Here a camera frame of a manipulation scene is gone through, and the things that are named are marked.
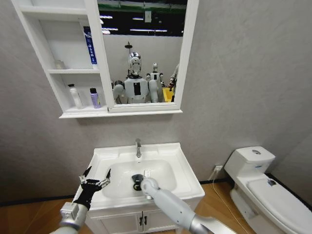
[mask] label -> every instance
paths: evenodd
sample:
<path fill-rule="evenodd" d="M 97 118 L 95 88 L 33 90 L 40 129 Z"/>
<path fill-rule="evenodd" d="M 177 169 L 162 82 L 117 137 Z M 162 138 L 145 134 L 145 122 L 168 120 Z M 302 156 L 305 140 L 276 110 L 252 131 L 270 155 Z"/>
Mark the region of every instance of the label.
<path fill-rule="evenodd" d="M 93 46 L 93 41 L 92 41 L 92 36 L 91 36 L 91 29 L 89 26 L 84 26 L 83 31 L 84 31 L 84 37 L 86 38 L 86 43 L 87 43 L 87 47 L 89 50 L 91 63 L 97 64 L 97 58 L 96 58 L 96 54 L 94 51 L 94 46 Z"/>

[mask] cabinet door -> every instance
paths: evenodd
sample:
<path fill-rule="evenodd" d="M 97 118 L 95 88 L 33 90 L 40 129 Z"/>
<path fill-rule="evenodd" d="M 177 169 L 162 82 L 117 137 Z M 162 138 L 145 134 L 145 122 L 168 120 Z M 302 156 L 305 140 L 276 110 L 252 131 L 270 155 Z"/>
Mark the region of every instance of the cabinet door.
<path fill-rule="evenodd" d="M 177 229 L 178 226 L 161 210 L 143 212 L 143 230 L 145 233 Z"/>
<path fill-rule="evenodd" d="M 131 234 L 143 232 L 143 212 L 115 215 L 97 219 L 108 234 Z"/>

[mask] toilet seat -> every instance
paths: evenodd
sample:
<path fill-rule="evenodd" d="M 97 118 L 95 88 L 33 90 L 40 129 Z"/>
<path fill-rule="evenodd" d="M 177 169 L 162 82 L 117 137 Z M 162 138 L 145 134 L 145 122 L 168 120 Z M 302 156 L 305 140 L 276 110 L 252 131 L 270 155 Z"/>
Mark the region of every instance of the toilet seat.
<path fill-rule="evenodd" d="M 247 187 L 286 227 L 298 234 L 312 233 L 312 212 L 276 181 L 254 180 L 248 182 Z"/>

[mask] bathroom sink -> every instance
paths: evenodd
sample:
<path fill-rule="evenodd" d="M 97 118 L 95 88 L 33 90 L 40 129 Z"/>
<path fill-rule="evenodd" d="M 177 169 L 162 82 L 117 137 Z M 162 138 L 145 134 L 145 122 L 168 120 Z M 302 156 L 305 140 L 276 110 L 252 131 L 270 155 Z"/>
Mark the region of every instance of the bathroom sink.
<path fill-rule="evenodd" d="M 103 180 L 111 169 L 111 183 L 94 193 L 90 210 L 152 204 L 142 191 L 134 189 L 132 176 L 136 174 L 156 179 L 160 188 L 181 199 L 204 196 L 179 143 L 142 145 L 140 158 L 136 152 L 135 145 L 94 150 L 87 178 Z"/>
<path fill-rule="evenodd" d="M 176 188 L 176 178 L 168 162 L 163 159 L 141 160 L 116 163 L 111 166 L 111 183 L 102 190 L 109 198 L 142 196 L 141 191 L 133 189 L 131 176 L 148 171 L 157 180 L 162 189 L 170 191 Z"/>

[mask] wooden floor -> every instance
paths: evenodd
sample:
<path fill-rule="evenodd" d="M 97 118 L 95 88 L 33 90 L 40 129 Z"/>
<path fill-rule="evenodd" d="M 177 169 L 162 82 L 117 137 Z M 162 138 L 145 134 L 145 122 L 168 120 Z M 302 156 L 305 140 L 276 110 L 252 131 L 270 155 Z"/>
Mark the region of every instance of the wooden floor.
<path fill-rule="evenodd" d="M 229 194 L 229 184 L 223 182 L 214 186 L 247 232 L 255 234 L 232 202 Z M 197 206 L 196 213 L 202 216 L 215 217 L 238 234 L 245 234 L 246 232 L 214 192 L 212 184 L 205 184 L 202 187 L 206 195 Z M 0 234 L 49 234 L 59 227 L 61 220 L 59 210 L 66 201 L 71 201 L 71 199 L 0 207 Z M 84 226 L 79 232 L 79 234 L 91 233 L 87 226 Z M 161 233 L 174 234 L 175 232 L 167 231 Z"/>

